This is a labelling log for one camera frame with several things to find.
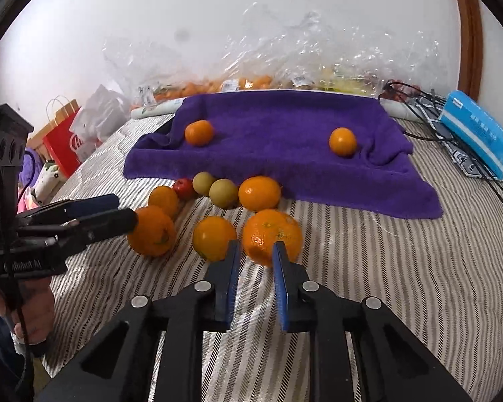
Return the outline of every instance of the green fruit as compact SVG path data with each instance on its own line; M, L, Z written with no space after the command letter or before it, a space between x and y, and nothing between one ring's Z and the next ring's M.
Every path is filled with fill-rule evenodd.
M193 178L192 186L197 193L203 195L204 197L208 197L212 183L215 181L216 178L208 172L200 172Z
M209 197L215 206L231 208L239 200L239 188L231 180L222 178L212 184Z

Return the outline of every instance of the plastic bag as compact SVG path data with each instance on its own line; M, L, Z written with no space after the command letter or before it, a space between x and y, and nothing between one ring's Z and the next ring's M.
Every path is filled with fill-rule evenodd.
M83 142L104 142L130 119L130 102L100 85L78 111L69 130Z
M181 90L193 79L181 56L155 42L108 38L102 50L108 73L137 106L160 102L164 94Z
M378 96L388 80L425 90L447 79L438 43L415 32L408 41L387 31L336 29L319 13L285 25L254 3L242 17L244 35L229 36L220 58L198 81L175 51L153 42L107 40L109 72L138 106L197 93L248 89L313 89Z

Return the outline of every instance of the blue gripper pad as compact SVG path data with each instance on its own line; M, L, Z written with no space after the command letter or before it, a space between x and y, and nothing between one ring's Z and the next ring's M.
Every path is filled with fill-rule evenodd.
M99 197L71 201L65 211L72 219L78 219L117 208L119 208L119 197L109 193Z
M214 320L223 323L226 329L229 328L233 321L241 254L239 241L229 241L225 258L218 262L210 263L207 273L203 278L215 286Z
M231 265L231 275L229 276L229 286L227 289L226 322L229 325L233 321L233 315L235 311L236 287L239 284L239 268L240 268L240 257L241 257L239 242L235 241L234 246L230 244L228 251L232 252L233 255Z
M288 294L285 284L285 274L283 273L282 258L287 259L285 247L274 245L272 248L272 267L274 268L274 286L276 288L276 306L278 309L279 321L283 331L288 331Z

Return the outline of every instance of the striped bed sheet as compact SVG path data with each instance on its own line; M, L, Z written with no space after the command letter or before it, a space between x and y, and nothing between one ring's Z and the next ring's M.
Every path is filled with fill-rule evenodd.
M129 121L74 173L55 200L112 192L122 207L145 205L151 189L172 181L126 180L123 162L142 134L169 118ZM421 125L402 124L422 134ZM298 262L310 279L345 298L381 298L474 401L487 402L503 386L503 206L486 183L455 169L438 144L415 140L414 145L412 161L443 205L440 219L402 220L294 200L282 200L279 209L302 226ZM207 263L194 252L191 238L194 225L209 215L226 218L240 233L252 214L243 208L222 210L201 198L178 216L177 244L168 258L139 257L121 236L68 259L68 272L51 284L56 318L43 362L50 376L136 295L175 295L201 279ZM202 399L304 401L307 357L306 334L280 330L271 270L243 259L232 330L204 335Z

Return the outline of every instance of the blue box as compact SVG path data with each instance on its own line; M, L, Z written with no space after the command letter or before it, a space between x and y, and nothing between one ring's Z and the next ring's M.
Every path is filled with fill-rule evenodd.
M439 120L503 179L503 128L464 92L451 92Z

